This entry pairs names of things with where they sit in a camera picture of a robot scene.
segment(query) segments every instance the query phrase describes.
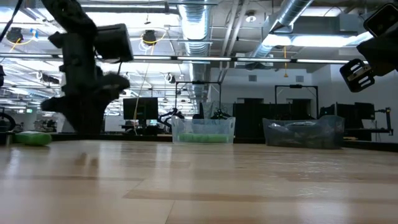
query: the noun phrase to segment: ventilation duct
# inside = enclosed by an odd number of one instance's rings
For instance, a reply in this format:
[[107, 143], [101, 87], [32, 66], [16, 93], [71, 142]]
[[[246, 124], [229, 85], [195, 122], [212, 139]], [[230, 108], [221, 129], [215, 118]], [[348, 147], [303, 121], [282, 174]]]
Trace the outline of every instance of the ventilation duct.
[[[250, 57], [264, 58], [274, 47], [267, 45], [266, 39], [270, 31], [281, 30], [281, 32], [291, 32], [293, 23], [300, 17], [304, 10], [311, 5], [313, 0], [285, 0], [280, 6], [280, 10], [268, 16], [263, 25], [264, 40], [253, 51]], [[248, 70], [264, 68], [261, 63], [248, 63], [245, 68]]]
[[[178, 9], [182, 18], [182, 32], [185, 40], [193, 40], [185, 43], [187, 55], [207, 56], [209, 44], [195, 42], [195, 40], [207, 40], [210, 20], [210, 7], [197, 4], [179, 5]], [[210, 68], [204, 63], [190, 64], [190, 76], [192, 81], [210, 80]], [[193, 94], [198, 101], [207, 96], [208, 85], [194, 85]]]

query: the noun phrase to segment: clear plastic bin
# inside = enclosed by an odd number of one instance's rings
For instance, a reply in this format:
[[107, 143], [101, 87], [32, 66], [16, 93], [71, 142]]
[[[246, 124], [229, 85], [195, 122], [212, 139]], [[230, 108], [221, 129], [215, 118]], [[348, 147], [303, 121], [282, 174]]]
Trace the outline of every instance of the clear plastic bin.
[[173, 142], [223, 143], [234, 142], [235, 118], [180, 119], [172, 117]]
[[339, 149], [343, 142], [344, 118], [323, 116], [319, 120], [276, 121], [263, 119], [268, 146]]

